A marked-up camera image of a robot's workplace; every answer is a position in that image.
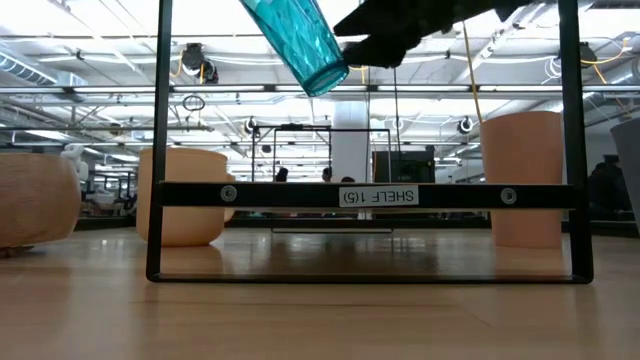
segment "floor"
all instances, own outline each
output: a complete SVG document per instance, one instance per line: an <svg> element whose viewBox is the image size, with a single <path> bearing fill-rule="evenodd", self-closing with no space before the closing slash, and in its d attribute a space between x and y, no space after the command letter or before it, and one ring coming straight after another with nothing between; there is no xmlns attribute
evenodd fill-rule
<svg viewBox="0 0 640 360"><path fill-rule="evenodd" d="M236 230L163 271L566 272L490 241ZM145 280L135 231L78 232L0 261L0 359L637 359L640 241L594 251L590 286L176 285Z"/></svg>

